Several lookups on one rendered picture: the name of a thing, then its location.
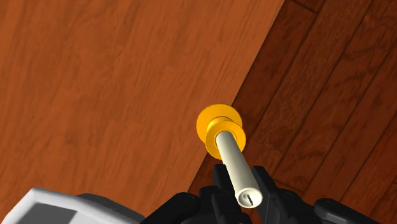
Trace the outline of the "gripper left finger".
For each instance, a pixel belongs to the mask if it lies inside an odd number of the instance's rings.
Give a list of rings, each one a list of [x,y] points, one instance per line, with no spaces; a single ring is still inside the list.
[[[242,212],[225,165],[215,165],[211,186],[199,190],[199,196],[175,194],[141,224],[248,224]]]

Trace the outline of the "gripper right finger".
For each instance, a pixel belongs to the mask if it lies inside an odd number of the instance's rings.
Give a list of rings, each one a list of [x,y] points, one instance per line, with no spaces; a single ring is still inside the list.
[[[312,206],[294,191],[277,187],[262,166],[254,166],[252,173],[263,195],[256,208],[263,224],[380,224],[333,199]]]

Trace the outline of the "white candle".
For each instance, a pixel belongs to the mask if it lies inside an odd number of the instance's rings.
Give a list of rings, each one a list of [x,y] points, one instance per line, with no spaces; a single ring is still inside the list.
[[[200,112],[196,130],[207,152],[226,166],[239,205],[258,207],[263,195],[242,154],[246,135],[240,114],[227,104],[210,105]]]

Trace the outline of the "white and grey box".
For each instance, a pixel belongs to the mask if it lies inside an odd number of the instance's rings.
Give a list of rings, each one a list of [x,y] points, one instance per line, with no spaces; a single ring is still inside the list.
[[[108,198],[32,188],[1,224],[140,224],[144,216]]]

